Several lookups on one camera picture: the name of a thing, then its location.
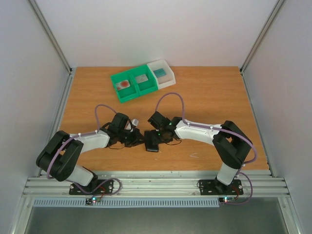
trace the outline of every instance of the white wall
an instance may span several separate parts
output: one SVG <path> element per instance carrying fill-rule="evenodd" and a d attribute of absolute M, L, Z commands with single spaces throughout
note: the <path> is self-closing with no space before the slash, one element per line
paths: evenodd
<path fill-rule="evenodd" d="M 37 2 L 72 67 L 240 67 L 276 0 Z"/>
<path fill-rule="evenodd" d="M 9 233 L 67 78 L 26 0 L 0 7 L 0 233 Z"/>
<path fill-rule="evenodd" d="M 312 230 L 312 1 L 288 0 L 245 72 L 255 115 L 305 233 Z"/>

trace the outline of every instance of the orange wooden surface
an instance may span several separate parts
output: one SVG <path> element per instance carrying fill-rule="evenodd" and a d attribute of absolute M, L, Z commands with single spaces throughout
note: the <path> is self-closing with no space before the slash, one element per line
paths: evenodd
<path fill-rule="evenodd" d="M 185 102 L 186 118 L 190 121 L 217 124 L 233 121 L 258 150 L 258 160 L 244 169 L 268 169 L 243 80 L 237 67 L 172 67 L 176 85 L 121 104 L 113 89 L 110 75 L 128 67 L 79 67 L 70 91 L 61 128 L 68 133 L 84 133 L 96 129 L 94 107 L 103 103 L 117 112 L 137 118 L 138 128 L 153 127 L 147 122 L 154 113 L 159 98 L 167 92 L 180 93 Z M 164 116 L 181 116 L 178 97 L 167 96 L 158 109 Z M 98 110 L 101 125 L 112 120 L 114 113 L 104 107 Z M 81 154 L 78 164 L 90 170 L 219 170 L 221 166 L 215 148 L 194 140 L 181 144 L 161 144 L 158 153 L 145 151 L 144 144 L 121 150 L 96 149 Z"/>

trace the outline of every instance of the green object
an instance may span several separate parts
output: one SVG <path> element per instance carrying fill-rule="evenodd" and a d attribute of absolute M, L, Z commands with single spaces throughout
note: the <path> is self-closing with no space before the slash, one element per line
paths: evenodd
<path fill-rule="evenodd" d="M 139 96 L 137 83 L 133 81 L 133 77 L 131 76 L 129 71 L 112 75 L 111 80 L 121 103 L 137 98 Z M 116 84 L 124 80 L 127 80 L 130 83 L 130 87 L 117 90 Z"/>
<path fill-rule="evenodd" d="M 138 84 L 136 77 L 141 75 L 146 75 L 147 81 Z M 121 103 L 158 90 L 155 77 L 147 65 L 112 75 L 111 80 Z M 116 84 L 124 80 L 129 82 L 130 87 L 118 90 Z"/>

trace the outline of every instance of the metal edge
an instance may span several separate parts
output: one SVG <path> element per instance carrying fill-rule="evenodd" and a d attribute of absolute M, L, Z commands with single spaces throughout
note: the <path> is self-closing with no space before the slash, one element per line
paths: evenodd
<path fill-rule="evenodd" d="M 291 197 L 279 197 L 278 202 L 289 234 L 302 234 L 302 227 Z"/>
<path fill-rule="evenodd" d="M 191 176 L 216 176 L 218 171 L 93 171 L 98 176 L 104 177 L 191 177 Z M 269 176 L 272 173 L 270 170 L 243 170 L 244 173 L 248 175 L 257 176 Z M 41 176 L 45 177 L 46 172 L 42 171 Z"/>
<path fill-rule="evenodd" d="M 24 234 L 27 228 L 31 210 L 35 199 L 32 197 L 22 197 L 19 202 L 18 213 L 15 216 L 10 234 Z"/>
<path fill-rule="evenodd" d="M 269 170 L 245 171 L 253 182 L 255 197 L 289 197 L 284 178 L 272 177 Z M 214 179 L 216 171 L 164 171 L 164 172 L 103 172 L 99 178 L 119 178 L 123 188 L 118 197 L 196 197 L 200 196 L 197 182 L 200 179 Z M 242 197 L 248 197 L 250 185 L 246 178 L 239 178 L 245 188 Z M 42 177 L 27 180 L 23 196 L 72 197 L 68 195 L 70 182 L 58 182 Z"/>
<path fill-rule="evenodd" d="M 54 37 L 44 15 L 42 14 L 42 12 L 41 12 L 38 4 L 37 4 L 37 1 L 36 0 L 28 0 L 28 2 L 30 4 L 31 8 L 33 9 L 35 15 L 37 16 L 39 22 L 41 23 L 44 31 L 46 32 L 46 34 L 48 36 L 48 38 L 50 39 L 51 43 L 53 44 L 57 54 L 59 55 L 60 59 L 62 60 L 67 72 L 70 74 L 70 72 L 71 72 L 70 65 L 69 65 L 64 53 L 62 52 L 56 38 Z"/>
<path fill-rule="evenodd" d="M 267 21 L 265 22 L 264 26 L 262 27 L 257 39 L 255 40 L 250 52 L 248 53 L 243 65 L 240 69 L 241 71 L 244 72 L 246 70 L 246 68 L 248 67 L 248 64 L 250 63 L 251 59 L 255 55 L 255 53 L 258 50 L 259 46 L 261 45 L 263 39 L 267 35 L 267 32 L 269 31 L 270 27 L 272 26 L 272 24 L 273 24 L 274 20 L 276 19 L 278 13 L 282 9 L 285 1 L 286 0 L 277 0 L 275 6 L 273 7 L 272 11 L 269 14 Z"/>
<path fill-rule="evenodd" d="M 255 114 L 254 106 L 253 106 L 253 103 L 252 103 L 252 100 L 251 100 L 251 97 L 250 97 L 250 94 L 249 94 L 249 91 L 248 91 L 248 85 L 247 85 L 246 80 L 245 80 L 245 73 L 242 72 L 241 75 L 242 75 L 242 79 L 243 79 L 243 82 L 244 82 L 244 86 L 245 86 L 245 90 L 246 90 L 246 93 L 247 93 L 247 97 L 248 97 L 248 100 L 249 100 L 249 104 L 250 104 L 252 112 L 253 112 L 253 118 L 254 118 L 254 121 L 256 123 L 257 129 L 259 131 L 259 136 L 260 136 L 260 139 L 261 139 L 261 143 L 262 143 L 262 147 L 263 147 L 263 150 L 264 150 L 264 154 L 266 155 L 266 159 L 267 159 L 267 162 L 268 162 L 268 165 L 269 165 L 269 169 L 270 169 L 270 171 L 272 173 L 272 176 L 276 176 L 277 170 L 276 170 L 276 167 L 273 165 L 272 161 L 270 160 L 270 157 L 269 157 L 269 154 L 268 154 L 268 150 L 267 150 L 266 145 L 264 143 L 264 139 L 263 139 L 263 136 L 262 136 L 262 133 L 261 133 L 261 130 L 260 130 L 259 122 L 257 120 L 257 116 Z"/>
<path fill-rule="evenodd" d="M 66 103 L 69 97 L 69 93 L 74 81 L 74 77 L 76 74 L 76 68 L 73 68 L 71 73 L 68 75 L 65 86 L 63 88 L 63 91 L 61 93 L 61 97 L 58 101 L 58 105 L 57 105 L 57 109 L 55 111 L 55 115 L 53 118 L 53 123 L 51 125 L 51 128 L 49 130 L 49 134 L 46 140 L 46 143 L 48 143 L 48 141 L 52 138 L 52 136 L 55 134 L 56 131 L 58 131 L 60 124 L 61 124 L 61 120 L 63 118 L 64 115 L 64 111 L 65 111 L 65 107 L 66 107 Z M 37 176 L 40 176 L 42 172 L 42 169 L 39 169 Z"/>

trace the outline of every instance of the black mounting plate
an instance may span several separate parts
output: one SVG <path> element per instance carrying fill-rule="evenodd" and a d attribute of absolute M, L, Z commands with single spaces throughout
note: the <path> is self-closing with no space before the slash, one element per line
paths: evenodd
<path fill-rule="evenodd" d="M 234 186 L 238 190 L 239 195 L 244 194 L 242 182 L 240 181 L 240 179 L 234 179 L 232 183 L 228 186 L 228 189 L 224 194 L 221 194 L 215 188 L 214 179 L 201 179 L 198 181 L 197 186 L 200 190 L 200 195 L 237 195 L 236 191 L 232 188 L 232 186 Z"/>
<path fill-rule="evenodd" d="M 95 187 L 97 187 L 103 181 L 105 181 L 105 179 L 98 179 L 97 185 Z M 97 190 L 95 190 L 91 194 L 85 194 L 75 184 L 71 184 L 71 185 L 73 186 L 73 188 L 69 189 L 69 195 L 101 195 L 103 193 L 102 189 L 98 188 Z M 101 187 L 103 187 L 105 189 L 105 194 L 111 194 L 113 192 L 113 188 L 114 188 L 114 180 L 109 180 L 109 181 L 105 182 L 104 184 L 101 185 Z"/>

